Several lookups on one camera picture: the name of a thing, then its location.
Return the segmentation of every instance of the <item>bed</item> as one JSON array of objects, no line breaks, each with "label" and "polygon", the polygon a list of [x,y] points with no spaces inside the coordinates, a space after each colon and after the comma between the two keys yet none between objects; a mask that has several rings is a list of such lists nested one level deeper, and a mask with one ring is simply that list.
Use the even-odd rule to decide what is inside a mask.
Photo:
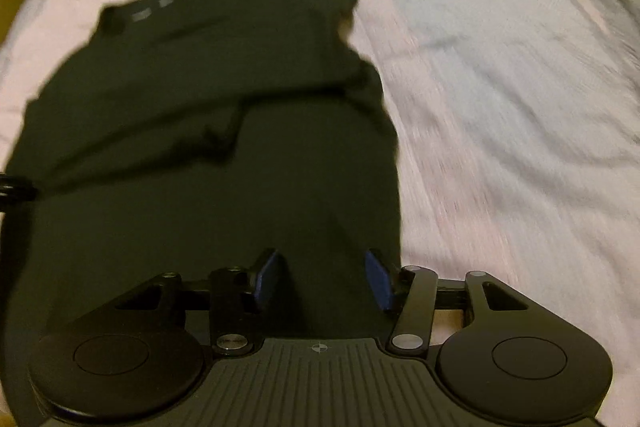
[{"label": "bed", "polygon": [[[25,2],[0,52],[2,164],[27,100],[124,1]],[[350,38],[398,131],[405,264],[485,270],[596,338],[614,363],[598,418],[620,427],[640,425],[639,11],[360,0]]]}]

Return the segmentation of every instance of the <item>white bedsheet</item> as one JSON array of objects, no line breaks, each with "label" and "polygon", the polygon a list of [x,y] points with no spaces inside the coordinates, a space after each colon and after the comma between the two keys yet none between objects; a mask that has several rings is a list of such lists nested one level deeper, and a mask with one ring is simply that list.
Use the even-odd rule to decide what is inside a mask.
[{"label": "white bedsheet", "polygon": [[[26,2],[0,55],[0,162],[26,100],[124,1]],[[640,425],[638,9],[360,0],[351,38],[400,138],[403,259],[488,271],[596,338],[612,427]]]}]

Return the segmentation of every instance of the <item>round pad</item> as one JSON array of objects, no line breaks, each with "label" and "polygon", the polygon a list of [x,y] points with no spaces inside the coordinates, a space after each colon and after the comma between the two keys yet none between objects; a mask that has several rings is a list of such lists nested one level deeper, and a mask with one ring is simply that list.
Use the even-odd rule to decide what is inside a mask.
[{"label": "round pad", "polygon": [[149,348],[128,335],[103,335],[81,344],[74,360],[81,369],[94,375],[122,375],[133,371],[149,358]]},{"label": "round pad", "polygon": [[495,346],[494,362],[512,377],[543,380],[564,369],[566,355],[552,342],[535,337],[517,337]]},{"label": "round pad", "polygon": [[472,323],[442,344],[440,380],[498,423],[554,424],[591,415],[611,382],[609,357],[580,330],[554,326]]},{"label": "round pad", "polygon": [[204,356],[181,328],[127,334],[57,333],[36,346],[29,377],[52,415],[124,423],[166,409],[198,381]]}]

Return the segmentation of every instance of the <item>metal rivet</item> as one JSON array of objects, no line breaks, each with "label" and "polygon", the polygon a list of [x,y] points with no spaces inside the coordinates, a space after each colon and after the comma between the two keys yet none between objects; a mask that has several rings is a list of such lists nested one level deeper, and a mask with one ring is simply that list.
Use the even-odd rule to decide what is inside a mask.
[{"label": "metal rivet", "polygon": [[216,345],[220,349],[225,349],[226,351],[242,349],[247,344],[247,339],[242,335],[238,335],[237,333],[228,333],[226,335],[218,337],[218,339],[216,340]]},{"label": "metal rivet", "polygon": [[396,335],[391,339],[391,343],[398,349],[418,349],[423,344],[418,335],[412,335],[411,333]]}]

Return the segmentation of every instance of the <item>triangular cutout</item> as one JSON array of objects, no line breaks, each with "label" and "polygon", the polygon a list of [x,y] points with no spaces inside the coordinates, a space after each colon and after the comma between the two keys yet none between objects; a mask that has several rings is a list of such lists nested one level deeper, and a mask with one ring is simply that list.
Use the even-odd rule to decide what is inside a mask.
[{"label": "triangular cutout", "polygon": [[482,289],[489,308],[494,312],[524,311],[528,308],[526,304],[509,295],[497,284],[485,282],[482,284]]}]

